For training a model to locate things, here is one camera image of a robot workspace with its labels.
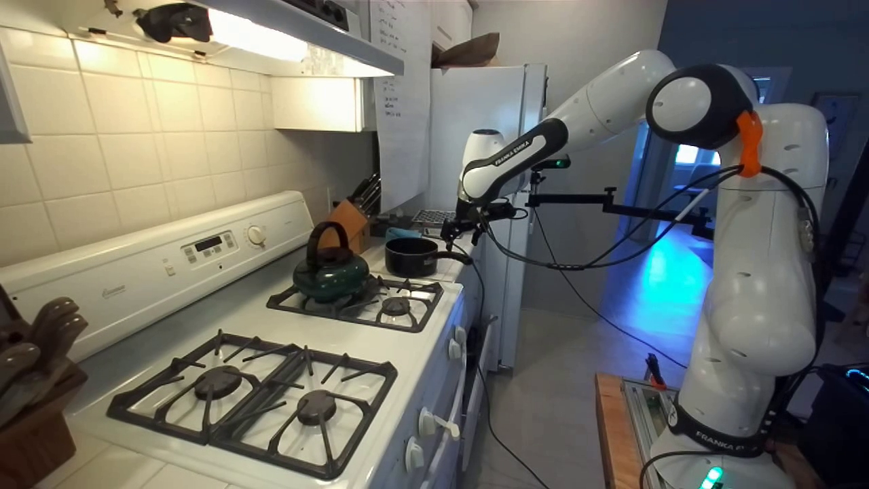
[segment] white tile wall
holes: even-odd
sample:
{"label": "white tile wall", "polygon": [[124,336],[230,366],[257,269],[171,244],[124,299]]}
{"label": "white tile wall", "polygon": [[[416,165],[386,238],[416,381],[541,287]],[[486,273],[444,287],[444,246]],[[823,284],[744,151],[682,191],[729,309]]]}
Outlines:
{"label": "white tile wall", "polygon": [[0,146],[0,265],[302,188],[264,74],[10,28],[0,47],[33,131]]}

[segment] white refrigerator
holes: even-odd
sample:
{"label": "white refrigerator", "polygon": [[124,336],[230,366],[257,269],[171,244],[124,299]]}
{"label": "white refrigerator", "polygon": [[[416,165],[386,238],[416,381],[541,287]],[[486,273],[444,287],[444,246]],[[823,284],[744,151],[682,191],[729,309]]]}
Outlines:
{"label": "white refrigerator", "polygon": [[[427,211],[455,208],[455,182],[465,142],[477,127],[493,127],[504,142],[535,127],[545,105],[545,66],[436,68],[432,71],[432,162],[424,192]],[[507,199],[526,201],[526,182],[511,184]],[[526,249],[529,221],[497,221],[493,235],[516,253]],[[488,329],[486,369],[512,369],[520,316],[524,264],[504,257],[480,238]]]}

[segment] stove control panel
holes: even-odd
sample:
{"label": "stove control panel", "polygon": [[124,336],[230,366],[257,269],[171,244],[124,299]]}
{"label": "stove control panel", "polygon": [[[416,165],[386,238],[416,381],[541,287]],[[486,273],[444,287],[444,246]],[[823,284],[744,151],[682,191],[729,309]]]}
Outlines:
{"label": "stove control panel", "polygon": [[181,244],[181,253],[185,253],[188,264],[200,264],[207,257],[216,257],[216,254],[230,253],[230,249],[235,249],[235,238],[233,238],[230,229]]}

